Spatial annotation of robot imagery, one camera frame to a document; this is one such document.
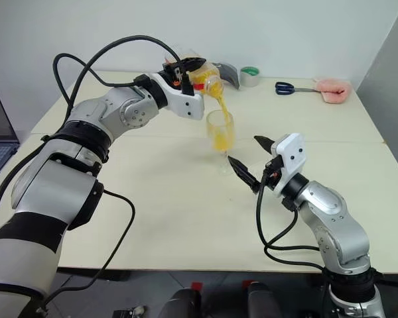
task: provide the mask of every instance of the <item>table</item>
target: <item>table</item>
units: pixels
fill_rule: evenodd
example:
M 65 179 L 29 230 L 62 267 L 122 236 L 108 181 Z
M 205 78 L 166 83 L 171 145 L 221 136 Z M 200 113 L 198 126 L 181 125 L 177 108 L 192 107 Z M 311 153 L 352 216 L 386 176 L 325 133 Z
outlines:
M 102 75 L 109 81 L 133 77 Z M 310 85 L 307 80 L 289 81 Z M 372 265 L 382 272 L 398 273 L 398 164 L 359 99 L 353 94 L 344 105 L 328 105 L 318 94 L 279 97 L 270 92 L 274 82 L 276 79 L 263 79 L 259 86 L 245 91 L 226 90 L 237 133 L 231 155 L 259 177 L 269 155 L 252 136 L 278 138 L 301 132 L 308 154 L 304 175 L 345 197 L 350 213 L 369 235 Z M 104 91 L 88 80 L 81 96 Z M 206 99 L 206 112 L 215 107 Z M 4 167 L 0 181 L 40 144 L 42 133 L 51 133 L 60 125 L 63 112 L 60 100 Z M 256 196 L 234 174 L 218 172 L 218 157 L 205 137 L 205 122 L 161 113 L 150 125 L 117 139 L 100 172 L 99 181 L 105 188 L 127 196 L 137 209 L 133 227 L 108 268 L 313 272 L 313 268 L 273 262 L 263 254 L 255 228 Z M 285 119 L 284 124 L 276 119 Z M 11 188 L 0 206 L 0 224 L 12 215 L 10 192 Z M 262 214 L 267 237 L 281 231 L 292 217 L 270 191 L 265 194 Z M 103 195 L 92 220 L 65 235 L 59 266 L 101 267 L 129 216 L 126 203 Z M 300 220 L 281 244 L 316 243 Z M 312 251 L 284 252 L 283 257 L 322 263 L 319 253 Z

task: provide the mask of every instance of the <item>tape roll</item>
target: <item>tape roll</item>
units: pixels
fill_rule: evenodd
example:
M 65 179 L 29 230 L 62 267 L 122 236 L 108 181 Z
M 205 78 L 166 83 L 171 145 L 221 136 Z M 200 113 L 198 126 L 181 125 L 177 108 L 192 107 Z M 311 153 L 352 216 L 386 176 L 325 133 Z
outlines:
M 240 69 L 240 85 L 253 87 L 259 83 L 259 70 L 253 66 Z

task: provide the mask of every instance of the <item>scissors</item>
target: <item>scissors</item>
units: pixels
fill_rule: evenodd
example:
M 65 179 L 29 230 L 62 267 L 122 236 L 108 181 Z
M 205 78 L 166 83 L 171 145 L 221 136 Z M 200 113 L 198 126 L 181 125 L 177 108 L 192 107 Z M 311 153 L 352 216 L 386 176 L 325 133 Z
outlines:
M 315 89 L 312 88 L 296 88 L 290 83 L 286 83 L 284 81 L 278 81 L 275 85 L 276 87 L 276 94 L 277 95 L 290 95 L 293 94 L 296 91 L 306 91 L 306 92 L 315 92 L 319 93 L 319 91 L 316 91 Z

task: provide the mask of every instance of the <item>pink sponge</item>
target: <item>pink sponge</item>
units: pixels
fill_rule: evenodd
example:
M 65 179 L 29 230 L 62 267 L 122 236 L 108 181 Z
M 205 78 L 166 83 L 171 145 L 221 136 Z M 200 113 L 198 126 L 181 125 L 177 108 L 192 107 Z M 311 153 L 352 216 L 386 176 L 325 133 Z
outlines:
M 346 81 L 328 78 L 317 81 L 315 90 L 321 92 L 326 103 L 341 104 L 348 98 L 352 87 Z

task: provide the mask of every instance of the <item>blue scissor handle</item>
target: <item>blue scissor handle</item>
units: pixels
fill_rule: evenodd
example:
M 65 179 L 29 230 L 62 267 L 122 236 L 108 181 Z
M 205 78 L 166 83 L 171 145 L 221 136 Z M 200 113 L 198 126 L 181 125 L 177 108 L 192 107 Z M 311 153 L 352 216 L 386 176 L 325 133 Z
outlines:
M 290 95 L 295 92 L 295 88 L 292 84 L 286 83 L 285 81 L 278 81 L 275 85 L 277 95 Z

